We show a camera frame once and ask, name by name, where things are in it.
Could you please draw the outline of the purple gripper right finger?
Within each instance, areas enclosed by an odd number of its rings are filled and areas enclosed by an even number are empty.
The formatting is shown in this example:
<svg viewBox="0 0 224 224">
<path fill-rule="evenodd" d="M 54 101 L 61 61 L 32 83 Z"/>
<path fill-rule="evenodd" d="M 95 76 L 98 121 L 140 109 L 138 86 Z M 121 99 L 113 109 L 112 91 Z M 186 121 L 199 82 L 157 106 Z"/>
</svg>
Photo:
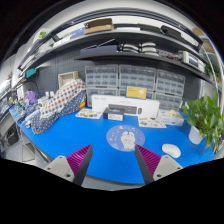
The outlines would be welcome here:
<svg viewBox="0 0 224 224">
<path fill-rule="evenodd" d="M 169 155 L 160 156 L 138 144 L 135 145 L 135 156 L 146 184 L 182 169 L 182 166 Z"/>
</svg>

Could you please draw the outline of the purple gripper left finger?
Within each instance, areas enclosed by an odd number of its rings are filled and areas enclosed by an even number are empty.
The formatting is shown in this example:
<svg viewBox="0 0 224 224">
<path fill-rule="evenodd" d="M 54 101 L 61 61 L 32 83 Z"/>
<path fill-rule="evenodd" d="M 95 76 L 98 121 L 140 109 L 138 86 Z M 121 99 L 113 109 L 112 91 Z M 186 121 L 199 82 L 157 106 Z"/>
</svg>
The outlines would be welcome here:
<svg viewBox="0 0 224 224">
<path fill-rule="evenodd" d="M 67 157 L 62 155 L 58 156 L 44 170 L 81 186 L 92 155 L 92 145 L 88 145 Z"/>
</svg>

